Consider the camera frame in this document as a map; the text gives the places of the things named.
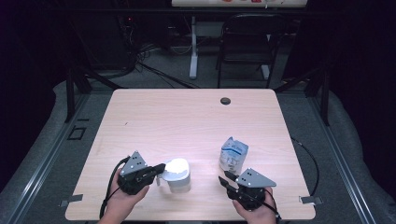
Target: hand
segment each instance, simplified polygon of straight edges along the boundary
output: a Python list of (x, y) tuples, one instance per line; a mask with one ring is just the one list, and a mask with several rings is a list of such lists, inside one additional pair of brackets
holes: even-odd
[[(119, 179), (120, 171), (121, 169), (119, 169), (114, 175), (113, 182), (111, 183), (110, 194), (119, 188), (117, 180)], [(149, 186), (142, 188), (136, 195), (129, 195), (124, 193), (121, 189), (117, 190), (116, 193), (114, 193), (108, 200), (106, 211), (98, 223), (120, 224), (129, 216), (132, 209), (134, 209), (134, 206), (146, 196), (148, 191)]]
[[(271, 188), (265, 188), (272, 194)], [(271, 195), (265, 191), (265, 203), (268, 203), (270, 206), (274, 207), (274, 201)], [(236, 212), (243, 217), (248, 224), (275, 224), (276, 216), (274, 212), (268, 207), (262, 205), (259, 208), (248, 211), (246, 210), (237, 200), (233, 200), (233, 206), (236, 209)]]

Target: chair backrest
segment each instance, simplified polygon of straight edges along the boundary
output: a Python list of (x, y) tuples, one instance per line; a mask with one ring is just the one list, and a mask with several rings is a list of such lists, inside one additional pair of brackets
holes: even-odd
[(276, 35), (286, 31), (288, 21), (277, 14), (237, 14), (222, 26), (223, 34)]

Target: chair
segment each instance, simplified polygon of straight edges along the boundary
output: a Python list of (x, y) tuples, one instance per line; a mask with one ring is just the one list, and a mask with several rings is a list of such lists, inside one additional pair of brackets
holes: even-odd
[(283, 16), (272, 14), (238, 14), (224, 22), (216, 65), (218, 88), (223, 63), (257, 64), (258, 69), (268, 65), (270, 73), (265, 88), (269, 88), (277, 49), (288, 24)]

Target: light wood surface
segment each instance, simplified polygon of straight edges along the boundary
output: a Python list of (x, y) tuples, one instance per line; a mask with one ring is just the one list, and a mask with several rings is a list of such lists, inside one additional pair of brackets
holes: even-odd
[[(220, 99), (231, 99), (222, 105)], [(277, 183), (274, 197), (284, 219), (311, 219), (308, 196), (288, 129), (271, 90), (114, 91), (66, 218), (97, 220), (114, 166), (138, 150), (150, 166), (173, 158), (191, 167), (191, 190), (172, 194), (162, 180), (150, 186), (128, 220), (241, 220), (226, 190), (219, 154), (232, 136), (249, 146), (243, 171), (251, 167)]]
[(173, 7), (305, 7), (307, 0), (172, 0)]

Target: blue and white packet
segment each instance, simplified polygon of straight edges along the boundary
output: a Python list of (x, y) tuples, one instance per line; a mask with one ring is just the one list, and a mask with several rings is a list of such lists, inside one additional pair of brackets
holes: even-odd
[(230, 137), (221, 147), (219, 165), (224, 171), (240, 175), (247, 154), (248, 145)]

